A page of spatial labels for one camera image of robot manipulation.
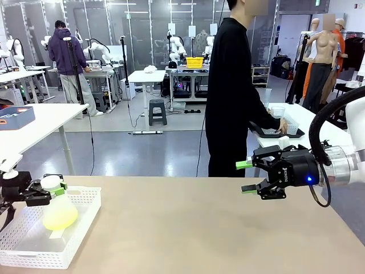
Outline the large white table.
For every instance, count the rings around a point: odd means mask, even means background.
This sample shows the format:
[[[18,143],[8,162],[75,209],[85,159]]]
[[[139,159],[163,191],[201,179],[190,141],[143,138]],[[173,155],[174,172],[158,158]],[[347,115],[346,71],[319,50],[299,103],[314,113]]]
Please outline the large white table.
[[[358,131],[348,134],[327,121],[333,108],[339,108],[339,101],[328,104],[322,111],[314,115],[312,112],[297,104],[283,104],[285,114],[294,120],[302,118],[307,126],[306,142],[299,141],[281,149],[282,154],[289,151],[309,150],[318,163],[319,186],[342,186],[352,183],[365,183],[365,140],[363,140],[363,121],[354,118]],[[260,147],[279,145],[278,139],[261,143]],[[260,170],[267,172],[267,181],[278,184],[278,171],[273,165],[280,160],[273,159],[265,169],[254,167],[255,175]]]
[[[0,160],[24,153],[58,130],[69,174],[74,176],[75,170],[64,125],[85,110],[88,104],[35,103],[30,106],[34,110],[34,121],[18,130],[0,131]]]

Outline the blue plastic bin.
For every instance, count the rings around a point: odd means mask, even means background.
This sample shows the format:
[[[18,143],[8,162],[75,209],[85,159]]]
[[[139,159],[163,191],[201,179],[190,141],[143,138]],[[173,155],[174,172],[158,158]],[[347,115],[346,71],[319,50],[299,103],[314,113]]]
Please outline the blue plastic bin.
[[[35,120],[31,106],[12,106],[0,110],[0,131],[18,130]]]

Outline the person in purple hoodie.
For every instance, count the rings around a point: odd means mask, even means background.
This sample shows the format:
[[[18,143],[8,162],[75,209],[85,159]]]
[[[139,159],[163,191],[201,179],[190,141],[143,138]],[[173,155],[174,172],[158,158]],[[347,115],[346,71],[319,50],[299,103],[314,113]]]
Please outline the person in purple hoodie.
[[[71,32],[66,27],[66,24],[61,20],[57,20],[55,22],[54,33],[48,44],[48,54],[50,59],[56,63],[56,68],[58,74],[60,75],[60,80],[64,89],[66,99],[69,103],[79,102],[77,99],[78,91],[72,69],[72,63],[70,62],[67,45],[65,41],[63,41],[64,37],[71,37],[72,39],[76,63],[78,65],[78,73],[82,87],[83,98],[84,102],[88,104],[88,114],[90,116],[101,116],[103,115],[103,113],[96,109],[96,104],[92,96],[91,89],[84,76],[84,73],[90,72],[91,69],[86,62],[86,58],[81,48],[81,44],[75,36],[71,35]]]

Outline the white background desk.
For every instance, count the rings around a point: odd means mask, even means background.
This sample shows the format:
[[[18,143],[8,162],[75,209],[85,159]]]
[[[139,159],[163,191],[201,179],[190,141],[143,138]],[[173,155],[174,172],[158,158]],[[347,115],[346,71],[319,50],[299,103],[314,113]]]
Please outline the white background desk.
[[[112,67],[102,66],[101,70],[92,70],[85,72],[84,76],[89,84],[91,92],[103,92],[107,101],[110,113],[116,105],[122,100],[122,90],[120,87],[122,65],[113,65]]]
[[[31,68],[30,70],[19,70],[0,74],[0,91],[5,91],[6,89],[11,90],[19,105],[43,103],[54,99],[55,97],[50,95],[45,76],[46,71],[44,69]],[[42,86],[37,90],[35,89],[36,84],[33,80],[37,80],[38,76],[44,83],[47,95],[45,95]]]

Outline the mannequin in orange clothes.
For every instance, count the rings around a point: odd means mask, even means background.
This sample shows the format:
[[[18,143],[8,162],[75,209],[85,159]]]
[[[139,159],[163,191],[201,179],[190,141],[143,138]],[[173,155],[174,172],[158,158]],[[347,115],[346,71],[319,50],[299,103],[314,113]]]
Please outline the mannequin in orange clothes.
[[[345,29],[345,20],[343,18],[337,18],[335,20],[335,30],[333,31],[334,34],[337,35],[338,39],[338,53],[337,53],[337,62],[336,62],[336,69],[337,72],[340,73],[343,66],[343,60],[347,58],[347,54],[345,53],[345,41],[343,35],[341,33],[342,30]]]

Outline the person in black sweatshirt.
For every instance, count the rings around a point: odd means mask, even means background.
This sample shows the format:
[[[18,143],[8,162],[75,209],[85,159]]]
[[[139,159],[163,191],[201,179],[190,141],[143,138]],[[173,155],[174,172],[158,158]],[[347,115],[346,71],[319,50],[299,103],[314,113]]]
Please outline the person in black sweatshirt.
[[[247,157],[248,125],[262,103],[252,84],[247,29],[256,15],[267,12],[268,0],[226,1],[230,16],[223,19],[214,37],[209,65],[205,110],[208,175],[243,178],[245,170],[237,170],[236,163]]]

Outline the white mannequin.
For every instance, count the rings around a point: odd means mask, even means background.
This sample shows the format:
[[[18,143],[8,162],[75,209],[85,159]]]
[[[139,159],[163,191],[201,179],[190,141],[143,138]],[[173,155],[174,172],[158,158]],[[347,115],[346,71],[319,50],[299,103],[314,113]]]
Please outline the white mannequin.
[[[306,44],[303,52],[303,57],[301,58],[304,37],[305,34],[302,34],[298,44],[297,55],[295,57],[295,75],[285,101],[286,103],[290,103],[290,98],[295,99],[295,103],[299,103],[301,101],[301,98],[303,96],[303,89],[305,86],[307,69],[309,68],[310,64],[308,62],[308,59],[313,59],[317,54],[316,46],[313,46],[312,44]]]

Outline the shoe rack with shoes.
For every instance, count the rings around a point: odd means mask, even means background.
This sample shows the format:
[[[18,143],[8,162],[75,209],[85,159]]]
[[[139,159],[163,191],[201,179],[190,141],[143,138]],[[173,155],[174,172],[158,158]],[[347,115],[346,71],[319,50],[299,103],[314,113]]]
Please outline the shoe rack with shoes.
[[[251,67],[252,84],[255,87],[267,87],[269,82],[270,67],[268,64],[254,64]]]

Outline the grey plastic stool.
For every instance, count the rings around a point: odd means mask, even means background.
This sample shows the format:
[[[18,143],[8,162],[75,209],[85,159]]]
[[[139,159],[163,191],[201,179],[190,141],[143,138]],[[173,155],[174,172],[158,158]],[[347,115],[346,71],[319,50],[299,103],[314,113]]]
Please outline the grey plastic stool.
[[[151,99],[149,101],[149,125],[154,122],[162,123],[164,126],[168,124],[165,103],[162,99]]]

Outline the small grey step stool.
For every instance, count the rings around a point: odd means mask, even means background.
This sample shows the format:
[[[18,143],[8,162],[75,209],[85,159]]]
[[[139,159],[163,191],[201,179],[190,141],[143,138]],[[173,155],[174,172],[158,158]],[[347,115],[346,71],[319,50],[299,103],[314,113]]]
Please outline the small grey step stool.
[[[96,109],[103,113],[107,112],[108,105],[107,105],[107,101],[104,96],[104,93],[103,92],[93,92],[92,96],[93,96],[95,104],[96,104]]]

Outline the dark bags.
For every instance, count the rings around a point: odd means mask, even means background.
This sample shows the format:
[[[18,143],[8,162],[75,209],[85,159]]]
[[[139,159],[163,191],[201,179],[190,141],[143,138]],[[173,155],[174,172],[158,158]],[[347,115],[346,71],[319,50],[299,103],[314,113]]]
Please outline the dark bags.
[[[271,60],[270,74],[287,79],[291,67],[291,59],[287,55],[278,55]]]

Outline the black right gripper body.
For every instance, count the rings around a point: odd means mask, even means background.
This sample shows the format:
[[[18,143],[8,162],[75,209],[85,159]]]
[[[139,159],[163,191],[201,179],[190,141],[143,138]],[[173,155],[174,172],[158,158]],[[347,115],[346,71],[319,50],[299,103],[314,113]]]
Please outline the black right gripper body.
[[[278,171],[277,186],[280,188],[319,184],[318,163],[309,150],[284,152],[273,167]]]

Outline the skin coloured mannequin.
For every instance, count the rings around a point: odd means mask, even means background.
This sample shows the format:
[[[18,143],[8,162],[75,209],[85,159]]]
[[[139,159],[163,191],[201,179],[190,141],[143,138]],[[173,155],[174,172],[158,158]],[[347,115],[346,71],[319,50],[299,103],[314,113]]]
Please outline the skin coloured mannequin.
[[[308,45],[316,43],[317,54],[310,70],[310,79],[303,107],[313,113],[318,112],[323,87],[335,66],[338,52],[338,38],[335,29],[335,14],[323,14],[322,31],[308,40]]]

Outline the grey background workbench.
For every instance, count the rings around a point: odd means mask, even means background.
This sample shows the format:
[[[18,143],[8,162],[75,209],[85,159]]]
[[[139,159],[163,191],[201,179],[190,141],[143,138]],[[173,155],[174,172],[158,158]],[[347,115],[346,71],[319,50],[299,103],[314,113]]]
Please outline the grey background workbench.
[[[202,68],[198,69],[189,69],[186,66],[177,66],[177,68],[165,68],[167,75],[169,76],[169,88],[170,88],[170,107],[169,110],[174,110],[174,104],[180,102],[188,102],[188,103],[197,103],[197,102],[206,102],[206,98],[196,97],[196,78],[197,77],[206,77],[209,75],[209,66],[203,65]],[[179,77],[190,77],[190,97],[188,98],[175,98],[174,96],[174,86],[175,81],[179,79]]]

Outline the black hanging clothes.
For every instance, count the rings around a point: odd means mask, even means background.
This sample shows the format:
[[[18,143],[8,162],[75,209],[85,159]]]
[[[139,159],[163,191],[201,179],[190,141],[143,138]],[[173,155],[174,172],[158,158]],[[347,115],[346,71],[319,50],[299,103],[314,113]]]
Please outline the black hanging clothes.
[[[347,58],[342,59],[340,70],[359,71],[365,54],[365,33],[347,32],[346,37],[340,40],[340,50],[347,54]]]

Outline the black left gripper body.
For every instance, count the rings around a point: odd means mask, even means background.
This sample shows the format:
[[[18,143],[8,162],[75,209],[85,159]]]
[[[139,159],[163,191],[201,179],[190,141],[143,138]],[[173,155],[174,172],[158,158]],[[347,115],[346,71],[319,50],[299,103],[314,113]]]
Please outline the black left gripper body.
[[[4,202],[23,202],[23,192],[30,185],[32,177],[29,171],[19,171],[17,174],[0,175],[1,196]]]

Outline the translucent plastic conical flask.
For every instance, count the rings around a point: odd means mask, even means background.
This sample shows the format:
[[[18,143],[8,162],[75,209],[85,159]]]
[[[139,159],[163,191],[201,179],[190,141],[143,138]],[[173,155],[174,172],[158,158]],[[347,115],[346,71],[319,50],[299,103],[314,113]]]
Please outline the translucent plastic conical flask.
[[[78,210],[67,193],[67,184],[51,192],[49,205],[43,209],[42,224],[50,231],[60,231],[71,226],[78,218]]]

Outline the yellow plastic basket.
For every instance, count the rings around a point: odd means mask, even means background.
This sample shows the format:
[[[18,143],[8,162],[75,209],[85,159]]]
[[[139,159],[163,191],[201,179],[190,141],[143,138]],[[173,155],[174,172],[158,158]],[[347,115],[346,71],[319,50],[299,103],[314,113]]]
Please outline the yellow plastic basket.
[[[204,57],[186,57],[186,67],[190,70],[201,69],[204,64]]]

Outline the white background table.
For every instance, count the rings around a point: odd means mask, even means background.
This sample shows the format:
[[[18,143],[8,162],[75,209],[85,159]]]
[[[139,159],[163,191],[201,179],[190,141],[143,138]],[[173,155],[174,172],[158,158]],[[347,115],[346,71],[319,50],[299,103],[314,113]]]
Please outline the white background table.
[[[154,73],[146,74],[143,70],[134,71],[128,80],[131,83],[140,83],[143,87],[143,103],[144,103],[144,117],[145,117],[145,128],[141,131],[149,130],[149,110],[147,103],[147,86],[152,86],[153,83],[162,82],[165,77],[165,70],[157,70]]]

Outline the black flat tray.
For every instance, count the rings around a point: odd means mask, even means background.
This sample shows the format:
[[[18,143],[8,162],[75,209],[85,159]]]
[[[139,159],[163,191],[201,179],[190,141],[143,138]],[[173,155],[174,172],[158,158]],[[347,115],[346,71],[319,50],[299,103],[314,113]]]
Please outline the black flat tray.
[[[251,130],[251,132],[256,132],[260,138],[264,139],[278,139],[283,136],[288,136],[289,138],[297,139],[305,135],[305,133],[300,128],[298,128],[296,135],[287,135],[287,134],[282,134],[280,132],[276,132],[275,130],[272,129],[268,130],[262,129],[253,122],[250,122],[249,129]]]

